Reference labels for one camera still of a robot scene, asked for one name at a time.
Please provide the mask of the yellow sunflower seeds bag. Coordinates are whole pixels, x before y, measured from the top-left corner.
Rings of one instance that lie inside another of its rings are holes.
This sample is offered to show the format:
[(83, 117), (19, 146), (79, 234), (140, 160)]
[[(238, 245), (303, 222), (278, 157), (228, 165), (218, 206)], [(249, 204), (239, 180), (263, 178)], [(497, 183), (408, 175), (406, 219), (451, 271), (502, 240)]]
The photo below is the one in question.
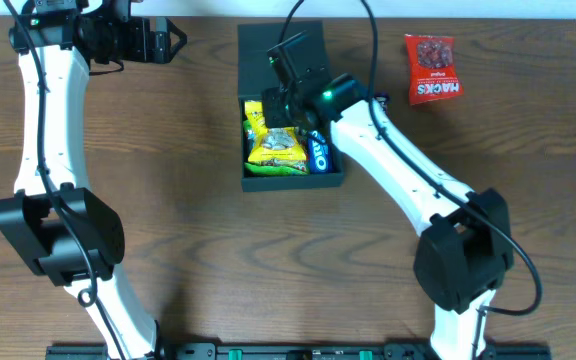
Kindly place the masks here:
[(307, 154), (294, 128), (268, 128), (260, 101), (246, 101), (244, 112), (254, 135), (253, 147), (248, 155), (249, 163), (305, 167)]

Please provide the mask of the blue Oreo cookie pack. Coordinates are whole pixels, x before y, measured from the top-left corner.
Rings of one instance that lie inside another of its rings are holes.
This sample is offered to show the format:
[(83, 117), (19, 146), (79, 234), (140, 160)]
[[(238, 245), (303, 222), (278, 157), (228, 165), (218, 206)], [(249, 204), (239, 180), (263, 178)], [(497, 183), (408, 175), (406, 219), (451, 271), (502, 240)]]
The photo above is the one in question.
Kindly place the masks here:
[(308, 161), (310, 172), (324, 174), (333, 171), (332, 157), (327, 140), (318, 131), (307, 134)]

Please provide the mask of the green Haribo gummy bag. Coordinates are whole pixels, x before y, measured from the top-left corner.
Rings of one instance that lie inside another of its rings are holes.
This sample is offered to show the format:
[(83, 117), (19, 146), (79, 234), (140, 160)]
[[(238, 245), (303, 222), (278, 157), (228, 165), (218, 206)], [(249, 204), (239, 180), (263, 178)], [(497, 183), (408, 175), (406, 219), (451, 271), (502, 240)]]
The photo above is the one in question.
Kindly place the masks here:
[(253, 176), (270, 177), (270, 176), (305, 176), (310, 173), (308, 168), (308, 155), (304, 168), (295, 168), (291, 166), (275, 166), (270, 165), (255, 165), (248, 162), (248, 155), (253, 147), (254, 135), (248, 120), (243, 122), (243, 130), (245, 131), (247, 141), (247, 154), (245, 158), (245, 169), (248, 170)]

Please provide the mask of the dark green box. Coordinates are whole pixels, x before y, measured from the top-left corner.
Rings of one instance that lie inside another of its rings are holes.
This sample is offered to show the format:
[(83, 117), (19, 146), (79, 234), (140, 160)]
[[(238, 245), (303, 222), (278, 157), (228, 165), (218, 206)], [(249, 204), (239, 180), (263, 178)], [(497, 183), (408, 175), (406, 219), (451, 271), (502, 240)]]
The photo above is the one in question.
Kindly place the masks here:
[[(246, 101), (260, 101), (271, 125), (320, 126), (316, 135), (328, 136), (323, 120), (315, 120), (315, 100), (332, 81), (321, 21), (302, 21), (288, 25), (278, 42), (280, 23), (240, 24), (238, 35), (238, 101), (241, 121)], [(338, 187), (344, 180), (342, 155), (328, 144), (331, 170), (308, 175), (261, 176), (245, 168), (249, 149), (242, 130), (242, 190), (262, 192)]]

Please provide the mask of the purple Dairy Milk bar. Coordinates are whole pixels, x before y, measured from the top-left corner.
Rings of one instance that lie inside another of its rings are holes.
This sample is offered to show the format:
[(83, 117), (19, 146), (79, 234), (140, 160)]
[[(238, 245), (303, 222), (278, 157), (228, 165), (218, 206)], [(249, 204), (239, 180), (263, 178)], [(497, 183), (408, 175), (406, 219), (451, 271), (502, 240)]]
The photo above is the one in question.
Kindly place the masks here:
[(375, 93), (374, 98), (382, 107), (387, 107), (390, 103), (390, 96), (388, 93)]

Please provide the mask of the red Hacks candy bag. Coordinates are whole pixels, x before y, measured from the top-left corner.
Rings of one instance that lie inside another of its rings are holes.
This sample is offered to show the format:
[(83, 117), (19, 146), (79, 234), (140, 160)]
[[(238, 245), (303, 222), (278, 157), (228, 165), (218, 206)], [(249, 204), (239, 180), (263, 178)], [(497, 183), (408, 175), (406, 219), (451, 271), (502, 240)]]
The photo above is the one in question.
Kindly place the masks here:
[(454, 64), (453, 37), (406, 34), (405, 43), (411, 105), (454, 98), (464, 93)]

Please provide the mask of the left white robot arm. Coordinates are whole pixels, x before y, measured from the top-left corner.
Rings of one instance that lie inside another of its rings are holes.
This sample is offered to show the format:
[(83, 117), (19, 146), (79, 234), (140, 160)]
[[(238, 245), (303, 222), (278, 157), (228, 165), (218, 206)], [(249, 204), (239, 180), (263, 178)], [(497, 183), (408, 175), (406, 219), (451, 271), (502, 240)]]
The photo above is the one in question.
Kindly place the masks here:
[(84, 108), (92, 65), (167, 64), (186, 34), (169, 19), (135, 17), (127, 1), (28, 1), (8, 37), (24, 86), (22, 160), (0, 199), (0, 232), (29, 270), (73, 296), (101, 332), (104, 359), (173, 359), (176, 348), (123, 269), (119, 215), (91, 190)]

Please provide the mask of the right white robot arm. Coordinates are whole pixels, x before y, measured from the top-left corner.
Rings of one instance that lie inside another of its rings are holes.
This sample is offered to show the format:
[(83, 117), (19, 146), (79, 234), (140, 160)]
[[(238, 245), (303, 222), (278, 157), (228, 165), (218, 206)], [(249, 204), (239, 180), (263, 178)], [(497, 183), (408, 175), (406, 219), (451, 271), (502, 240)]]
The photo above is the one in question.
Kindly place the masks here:
[(325, 130), (387, 192), (419, 237), (413, 269), (435, 304), (432, 350), (441, 359), (481, 356), (488, 307), (514, 264), (511, 245), (488, 224), (508, 221), (505, 201), (435, 165), (352, 75), (332, 78), (311, 44), (298, 33), (268, 50), (280, 82), (262, 93), (268, 127)]

